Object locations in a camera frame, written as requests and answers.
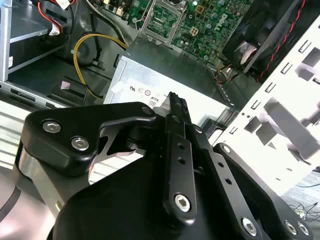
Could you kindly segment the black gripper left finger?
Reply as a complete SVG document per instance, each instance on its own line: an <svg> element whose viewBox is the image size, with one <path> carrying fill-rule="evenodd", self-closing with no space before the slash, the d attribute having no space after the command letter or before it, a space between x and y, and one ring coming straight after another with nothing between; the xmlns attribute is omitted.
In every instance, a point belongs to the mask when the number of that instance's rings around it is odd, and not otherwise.
<svg viewBox="0 0 320 240"><path fill-rule="evenodd" d="M77 193L137 160L164 166L162 204L180 225L194 223L197 200L191 142L175 93L168 109L142 102L36 111L24 122L17 166L59 215Z"/></svg>

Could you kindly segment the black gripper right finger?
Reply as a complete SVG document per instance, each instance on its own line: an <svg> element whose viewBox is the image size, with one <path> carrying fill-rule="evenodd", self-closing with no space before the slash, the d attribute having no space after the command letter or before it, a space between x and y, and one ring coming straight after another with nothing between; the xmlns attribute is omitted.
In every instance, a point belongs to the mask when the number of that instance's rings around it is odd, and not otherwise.
<svg viewBox="0 0 320 240"><path fill-rule="evenodd" d="M208 207L220 201L221 213L212 216L222 240L312 240L311 228L234 151L215 147L191 123L185 99L178 100L181 120L191 138L192 150L205 177Z"/></svg>

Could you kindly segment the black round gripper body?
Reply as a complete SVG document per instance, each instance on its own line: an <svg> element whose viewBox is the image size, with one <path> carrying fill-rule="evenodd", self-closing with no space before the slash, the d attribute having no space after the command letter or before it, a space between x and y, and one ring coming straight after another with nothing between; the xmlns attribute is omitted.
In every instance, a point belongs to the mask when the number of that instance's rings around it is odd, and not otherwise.
<svg viewBox="0 0 320 240"><path fill-rule="evenodd" d="M240 233L204 174L193 171L197 216L190 226L162 203L164 165L140 159L74 195L59 213L55 240L238 240Z"/></svg>

